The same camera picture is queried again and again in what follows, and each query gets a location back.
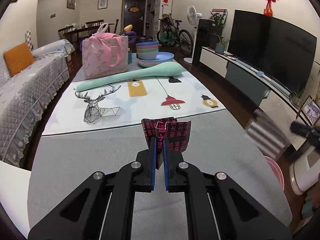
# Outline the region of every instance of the stack of bowls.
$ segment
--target stack of bowls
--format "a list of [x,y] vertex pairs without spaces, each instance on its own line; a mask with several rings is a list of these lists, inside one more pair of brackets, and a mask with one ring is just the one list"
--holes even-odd
[[138,64],[142,67],[153,67],[164,62],[172,61],[174,54],[168,52],[158,52],[153,60],[142,60],[138,58]]
[[137,55],[141,60],[153,60],[157,57],[159,52],[159,42],[143,42],[137,43]]

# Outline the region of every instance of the dark door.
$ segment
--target dark door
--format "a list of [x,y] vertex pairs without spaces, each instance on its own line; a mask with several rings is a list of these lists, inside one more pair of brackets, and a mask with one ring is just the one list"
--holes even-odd
[[143,36],[146,0],[124,0],[124,27],[132,24],[137,36]]

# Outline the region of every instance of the tower speaker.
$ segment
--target tower speaker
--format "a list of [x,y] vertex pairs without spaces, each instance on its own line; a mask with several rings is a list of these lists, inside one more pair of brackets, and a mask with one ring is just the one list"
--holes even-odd
[[195,44],[195,53],[193,54],[192,64],[199,65],[202,47],[209,47],[211,34],[221,36],[221,33],[216,33],[214,21],[200,19],[198,25],[197,39]]

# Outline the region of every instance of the orange cushion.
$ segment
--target orange cushion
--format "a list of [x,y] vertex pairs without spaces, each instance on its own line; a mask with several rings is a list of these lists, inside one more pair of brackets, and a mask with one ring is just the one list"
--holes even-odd
[[19,74],[36,61],[26,42],[4,52],[3,57],[12,76]]

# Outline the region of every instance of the pink gift bag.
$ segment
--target pink gift bag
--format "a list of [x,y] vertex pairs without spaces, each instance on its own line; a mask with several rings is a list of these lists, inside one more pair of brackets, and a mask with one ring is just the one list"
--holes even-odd
[[96,78],[128,70],[128,37],[105,33],[103,23],[97,33],[82,43],[82,62],[86,78]]

